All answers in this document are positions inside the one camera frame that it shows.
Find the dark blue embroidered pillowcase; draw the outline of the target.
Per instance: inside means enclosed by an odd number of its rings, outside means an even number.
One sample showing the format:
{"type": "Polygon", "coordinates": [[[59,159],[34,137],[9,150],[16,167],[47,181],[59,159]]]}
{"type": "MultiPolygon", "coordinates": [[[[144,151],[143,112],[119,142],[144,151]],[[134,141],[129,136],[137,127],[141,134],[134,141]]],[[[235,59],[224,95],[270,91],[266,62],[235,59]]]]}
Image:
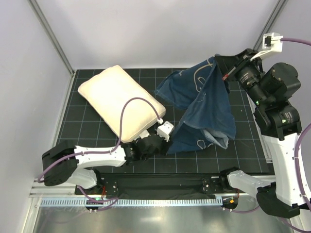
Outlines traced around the dark blue embroidered pillowcase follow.
{"type": "Polygon", "coordinates": [[[171,134],[168,153],[204,150],[211,145],[227,149],[236,136],[229,92],[213,56],[168,75],[155,94],[184,111],[171,134]]]}

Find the cream white pillow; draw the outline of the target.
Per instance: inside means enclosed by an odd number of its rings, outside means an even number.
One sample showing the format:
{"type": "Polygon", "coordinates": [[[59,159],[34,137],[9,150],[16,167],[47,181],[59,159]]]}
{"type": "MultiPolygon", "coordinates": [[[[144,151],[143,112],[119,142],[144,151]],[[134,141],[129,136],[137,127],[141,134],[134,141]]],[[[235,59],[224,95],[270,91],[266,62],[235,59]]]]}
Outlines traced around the cream white pillow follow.
{"type": "Polygon", "coordinates": [[[78,87],[121,142],[132,142],[165,116],[165,107],[119,65],[109,67],[78,87]]]}

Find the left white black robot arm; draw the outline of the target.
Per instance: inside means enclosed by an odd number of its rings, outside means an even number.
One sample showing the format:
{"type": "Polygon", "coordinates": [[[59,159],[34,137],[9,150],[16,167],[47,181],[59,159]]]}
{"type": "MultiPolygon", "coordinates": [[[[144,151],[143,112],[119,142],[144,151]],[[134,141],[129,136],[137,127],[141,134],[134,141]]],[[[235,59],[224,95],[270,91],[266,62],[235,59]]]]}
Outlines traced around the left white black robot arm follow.
{"type": "Polygon", "coordinates": [[[132,166],[166,154],[171,144],[169,137],[158,134],[110,148],[87,148],[63,141],[42,155],[43,173],[37,180],[45,186],[74,184],[96,195],[102,191],[103,182],[95,167],[132,166]]]}

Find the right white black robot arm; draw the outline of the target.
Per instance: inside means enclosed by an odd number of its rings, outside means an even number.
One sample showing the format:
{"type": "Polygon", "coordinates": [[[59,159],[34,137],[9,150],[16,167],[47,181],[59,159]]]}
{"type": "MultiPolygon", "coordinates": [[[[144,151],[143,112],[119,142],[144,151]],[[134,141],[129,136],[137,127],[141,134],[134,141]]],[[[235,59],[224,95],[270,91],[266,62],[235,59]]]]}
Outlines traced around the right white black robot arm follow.
{"type": "Polygon", "coordinates": [[[233,56],[216,55],[225,81],[237,81],[255,104],[254,118],[272,157],[276,180],[263,181],[233,167],[220,172],[224,192],[238,189],[257,200],[268,215],[282,220],[311,208],[300,145],[307,130],[302,129],[298,111],[289,99],[300,88],[297,70],[287,63],[262,68],[264,53],[246,49],[233,56]]]}

